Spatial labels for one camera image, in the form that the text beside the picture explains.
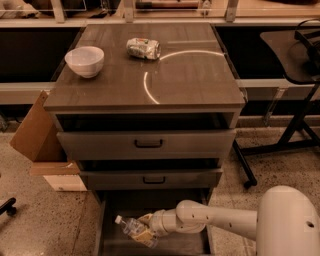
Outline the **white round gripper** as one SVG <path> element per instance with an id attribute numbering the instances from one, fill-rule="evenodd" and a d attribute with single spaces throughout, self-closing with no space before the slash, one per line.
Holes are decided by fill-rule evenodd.
<path id="1" fill-rule="evenodd" d="M 148 225 L 149 229 L 142 229 L 137 232 L 132 238 L 140 243 L 150 243 L 154 236 L 163 237 L 168 235 L 168 231 L 165 229 L 163 224 L 164 221 L 164 210 L 156 211 L 155 213 L 148 213 L 138 218 L 138 221 Z"/>

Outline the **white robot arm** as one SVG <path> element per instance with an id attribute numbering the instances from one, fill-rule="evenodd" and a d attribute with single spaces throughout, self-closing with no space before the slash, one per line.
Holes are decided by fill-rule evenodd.
<path id="1" fill-rule="evenodd" d="M 257 256 L 320 256 L 319 215 L 303 193 L 288 186 L 267 190 L 256 211 L 183 200 L 174 209 L 142 219 L 146 227 L 134 239 L 143 244 L 173 232 L 199 233 L 212 225 L 255 241 Z"/>

